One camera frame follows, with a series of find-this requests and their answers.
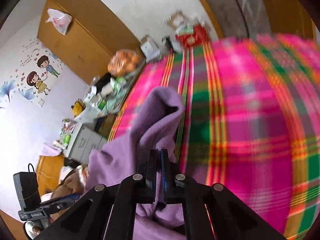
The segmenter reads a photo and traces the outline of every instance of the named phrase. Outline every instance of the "wooden headboard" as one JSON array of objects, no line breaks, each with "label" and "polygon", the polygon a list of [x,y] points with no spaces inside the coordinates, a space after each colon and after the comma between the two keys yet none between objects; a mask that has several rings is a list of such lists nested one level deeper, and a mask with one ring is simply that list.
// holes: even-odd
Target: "wooden headboard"
[{"label": "wooden headboard", "polygon": [[36,167],[36,175],[40,196],[45,194],[46,189],[54,190],[58,186],[59,175],[63,166],[63,161],[63,154],[55,157],[39,156],[38,165]]}]

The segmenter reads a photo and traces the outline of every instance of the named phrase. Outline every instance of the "silver screw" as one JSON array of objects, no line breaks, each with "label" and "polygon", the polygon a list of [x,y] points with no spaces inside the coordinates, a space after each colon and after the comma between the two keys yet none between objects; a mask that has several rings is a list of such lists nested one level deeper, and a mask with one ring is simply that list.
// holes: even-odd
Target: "silver screw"
[{"label": "silver screw", "polygon": [[186,176],[185,176],[184,174],[181,174],[181,173],[180,173],[180,174],[177,174],[177,175],[176,175],[176,179],[177,179],[177,180],[185,180],[185,179],[186,179]]},{"label": "silver screw", "polygon": [[139,174],[139,173],[134,174],[132,177],[133,177],[134,180],[141,180],[143,178],[143,176],[141,174]]},{"label": "silver screw", "polygon": [[213,185],[214,190],[216,191],[222,191],[223,190],[223,185],[220,183],[216,183]]},{"label": "silver screw", "polygon": [[103,184],[98,184],[94,186],[95,191],[102,191],[104,190],[104,185]]}]

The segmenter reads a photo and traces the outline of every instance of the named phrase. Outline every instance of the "wooden floor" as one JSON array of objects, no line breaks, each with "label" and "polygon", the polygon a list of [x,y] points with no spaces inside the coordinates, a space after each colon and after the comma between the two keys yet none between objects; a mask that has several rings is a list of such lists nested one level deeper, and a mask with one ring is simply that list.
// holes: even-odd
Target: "wooden floor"
[{"label": "wooden floor", "polygon": [[3,221],[6,223],[7,227],[13,234],[13,236],[17,240],[27,240],[27,237],[23,230],[23,223],[15,220],[14,218],[10,217],[8,214],[4,213],[2,210],[0,210],[0,215],[3,219]]}]

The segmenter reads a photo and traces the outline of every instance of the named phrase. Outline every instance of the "bed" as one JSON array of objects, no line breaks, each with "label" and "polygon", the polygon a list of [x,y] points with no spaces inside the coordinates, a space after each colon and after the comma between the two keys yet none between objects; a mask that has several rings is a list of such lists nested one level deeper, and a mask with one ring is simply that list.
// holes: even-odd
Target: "bed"
[{"label": "bed", "polygon": [[44,195],[46,190],[55,190],[57,188],[63,164],[63,154],[58,156],[39,156],[36,175],[40,196]]},{"label": "bed", "polygon": [[294,35],[233,38],[145,66],[108,141],[128,131],[157,86],[185,107],[176,132],[181,172],[220,182],[288,239],[319,214],[320,53]]}]

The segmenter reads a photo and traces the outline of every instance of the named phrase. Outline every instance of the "cartoon boy sticker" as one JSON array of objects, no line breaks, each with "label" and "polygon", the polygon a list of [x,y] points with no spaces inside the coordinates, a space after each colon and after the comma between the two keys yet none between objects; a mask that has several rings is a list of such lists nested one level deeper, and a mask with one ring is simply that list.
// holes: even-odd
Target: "cartoon boy sticker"
[{"label": "cartoon boy sticker", "polygon": [[58,77],[60,74],[53,68],[53,66],[49,65],[50,61],[46,55],[43,55],[38,59],[37,65],[39,68],[45,68],[52,75]]},{"label": "cartoon boy sticker", "polygon": [[47,89],[48,91],[51,91],[49,88],[47,88],[47,85],[44,84],[43,82],[48,78],[48,76],[44,79],[41,80],[37,74],[36,71],[30,72],[30,74],[27,77],[27,84],[31,87],[35,87],[38,90],[38,94],[44,92],[45,95],[48,95],[45,90]]}]

